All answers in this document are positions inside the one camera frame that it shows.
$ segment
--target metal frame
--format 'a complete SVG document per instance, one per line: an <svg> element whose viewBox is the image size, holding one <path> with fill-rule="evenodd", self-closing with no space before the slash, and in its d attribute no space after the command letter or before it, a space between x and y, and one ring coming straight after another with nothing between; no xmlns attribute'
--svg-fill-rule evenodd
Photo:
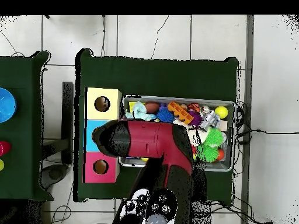
<svg viewBox="0 0 299 224"><path fill-rule="evenodd" d="M253 33L254 33L254 15L247 15L247 42L246 42L246 71L245 71L245 95L244 103L247 105L245 113L244 132L250 131L251 128L251 94L252 94L252 70L253 70ZM249 158L250 158L250 135L244 136L244 141L248 144L243 145L243 166L242 173L242 191L241 191L241 210L248 215L249 199ZM247 224L248 218L241 215L241 224Z"/></svg>
<svg viewBox="0 0 299 224"><path fill-rule="evenodd" d="M49 141L43 144L43 160L47 157L61 152L63 164L72 163L73 151L73 116L74 116L74 84L72 82L62 83L62 120L61 139Z"/></svg>

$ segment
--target blue block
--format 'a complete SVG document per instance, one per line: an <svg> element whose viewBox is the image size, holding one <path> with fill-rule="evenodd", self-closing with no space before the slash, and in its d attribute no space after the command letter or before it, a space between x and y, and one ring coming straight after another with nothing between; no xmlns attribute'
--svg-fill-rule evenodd
<svg viewBox="0 0 299 224"><path fill-rule="evenodd" d="M87 129L86 129L86 151L99 151L96 144L93 142L91 135L95 128L100 127L106 124L109 120L87 120Z"/></svg>

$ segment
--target green spiky ball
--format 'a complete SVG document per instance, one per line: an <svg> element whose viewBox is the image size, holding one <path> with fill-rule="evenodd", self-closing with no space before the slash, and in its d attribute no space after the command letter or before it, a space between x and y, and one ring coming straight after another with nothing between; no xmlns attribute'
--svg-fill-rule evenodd
<svg viewBox="0 0 299 224"><path fill-rule="evenodd" d="M223 143L223 135L219 129L211 128L208 132L208 136L204 141L204 146L210 146L217 148Z"/></svg>
<svg viewBox="0 0 299 224"><path fill-rule="evenodd" d="M199 145L197 146L197 156L200 160L206 162L214 162L218 157L218 148Z"/></svg>

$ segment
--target orange toy block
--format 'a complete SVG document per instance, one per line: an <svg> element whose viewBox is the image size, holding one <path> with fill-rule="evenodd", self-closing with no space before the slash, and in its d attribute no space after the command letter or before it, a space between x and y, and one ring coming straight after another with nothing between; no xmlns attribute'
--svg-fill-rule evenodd
<svg viewBox="0 0 299 224"><path fill-rule="evenodd" d="M172 111L175 116L179 116L179 119L182 120L185 124L189 124L193 120L193 117L174 101L168 104L168 110Z"/></svg>

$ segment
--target green cloth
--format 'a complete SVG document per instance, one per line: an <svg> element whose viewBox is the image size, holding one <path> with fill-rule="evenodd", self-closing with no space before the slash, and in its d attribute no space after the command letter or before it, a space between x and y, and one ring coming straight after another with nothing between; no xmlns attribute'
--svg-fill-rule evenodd
<svg viewBox="0 0 299 224"><path fill-rule="evenodd" d="M84 88L118 89L123 95L181 97L235 101L238 60L172 61L124 57L92 57L89 49L77 54L76 83L79 97L78 200L85 198L127 198L139 168L121 167L116 183L83 183ZM206 172L208 200L231 204L232 170Z"/></svg>
<svg viewBox="0 0 299 224"><path fill-rule="evenodd" d="M29 58L0 57L0 88L16 99L15 115L0 123L0 141L12 149L0 157L1 199L52 200L39 184L41 162L41 69L49 53L36 52Z"/></svg>

